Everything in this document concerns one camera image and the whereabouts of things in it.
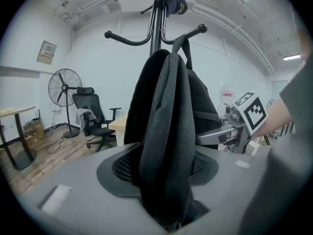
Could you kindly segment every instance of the white cloth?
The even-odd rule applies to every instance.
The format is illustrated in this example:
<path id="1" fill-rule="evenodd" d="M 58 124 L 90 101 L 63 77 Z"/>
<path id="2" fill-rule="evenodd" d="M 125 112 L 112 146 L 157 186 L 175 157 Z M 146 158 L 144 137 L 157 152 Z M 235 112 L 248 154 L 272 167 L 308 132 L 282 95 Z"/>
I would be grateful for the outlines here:
<path id="1" fill-rule="evenodd" d="M 90 112 L 90 115 L 88 115 L 89 120 L 96 119 L 96 116 L 91 110 L 88 109 L 77 109 L 76 113 L 76 123 L 80 125 L 80 131 L 83 131 L 85 128 L 85 119 L 84 119 L 84 113 Z"/>

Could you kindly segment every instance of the fan stand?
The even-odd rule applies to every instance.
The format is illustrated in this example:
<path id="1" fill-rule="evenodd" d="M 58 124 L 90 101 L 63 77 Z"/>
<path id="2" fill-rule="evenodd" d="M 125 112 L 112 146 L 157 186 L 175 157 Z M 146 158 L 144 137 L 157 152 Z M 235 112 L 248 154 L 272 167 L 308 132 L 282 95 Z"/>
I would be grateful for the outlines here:
<path id="1" fill-rule="evenodd" d="M 66 139 L 70 139 L 73 138 L 75 136 L 77 136 L 79 134 L 78 130 L 75 130 L 71 128 L 70 126 L 70 122 L 69 122 L 69 115 L 68 115 L 68 99 L 67 99 L 67 91 L 65 91 L 65 98 L 66 98 L 66 103 L 67 103 L 67 121 L 68 121 L 68 127 L 69 127 L 69 131 L 65 131 L 63 133 L 63 137 Z"/>

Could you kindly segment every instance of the office chair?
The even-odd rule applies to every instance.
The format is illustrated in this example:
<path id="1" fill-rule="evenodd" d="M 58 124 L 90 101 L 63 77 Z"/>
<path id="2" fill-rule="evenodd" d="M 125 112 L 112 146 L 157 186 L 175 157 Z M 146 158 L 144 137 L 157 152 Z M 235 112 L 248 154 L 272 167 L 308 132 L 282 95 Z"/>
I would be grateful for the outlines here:
<path id="1" fill-rule="evenodd" d="M 109 148 L 113 148 L 113 146 L 108 141 L 106 141 L 106 137 L 108 137 L 115 131 L 110 130 L 108 126 L 106 126 L 105 128 L 101 128 L 101 125 L 108 125 L 109 123 L 113 122 L 115 120 L 116 110 L 120 110 L 121 108 L 111 108 L 110 110 L 113 110 L 113 120 L 105 120 L 100 107 L 99 96 L 97 94 L 94 94 L 94 89 L 92 87 L 78 87 L 77 93 L 73 94 L 72 97 L 77 109 L 91 110 L 96 117 L 96 119 L 90 120 L 90 112 L 84 113 L 85 128 L 83 131 L 85 133 L 85 136 L 87 137 L 90 135 L 94 135 L 102 138 L 102 140 L 99 141 L 87 142 L 87 148 L 90 148 L 92 144 L 99 145 L 95 152 L 98 152 L 104 145 Z"/>

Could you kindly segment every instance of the chair headrest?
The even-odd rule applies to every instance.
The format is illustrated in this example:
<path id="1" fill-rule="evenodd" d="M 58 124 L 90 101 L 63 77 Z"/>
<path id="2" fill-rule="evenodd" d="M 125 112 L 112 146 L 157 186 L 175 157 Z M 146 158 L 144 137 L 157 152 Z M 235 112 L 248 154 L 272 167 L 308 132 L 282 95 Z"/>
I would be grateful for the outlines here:
<path id="1" fill-rule="evenodd" d="M 77 87 L 77 94 L 92 95 L 94 94 L 94 89 L 93 87 Z"/>

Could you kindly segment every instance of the black backpack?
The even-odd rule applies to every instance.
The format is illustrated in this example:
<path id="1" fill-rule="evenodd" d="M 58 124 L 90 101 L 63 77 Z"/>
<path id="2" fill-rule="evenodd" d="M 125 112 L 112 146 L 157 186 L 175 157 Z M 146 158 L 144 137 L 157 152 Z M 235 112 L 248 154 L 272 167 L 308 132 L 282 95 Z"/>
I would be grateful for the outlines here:
<path id="1" fill-rule="evenodd" d="M 185 65 L 177 53 L 182 47 Z M 206 207 L 192 196 L 195 135 L 221 125 L 207 87 L 192 71 L 189 41 L 160 49 L 146 62 L 131 101 L 124 144 L 140 142 L 138 177 L 147 212 L 167 230 L 191 222 Z"/>

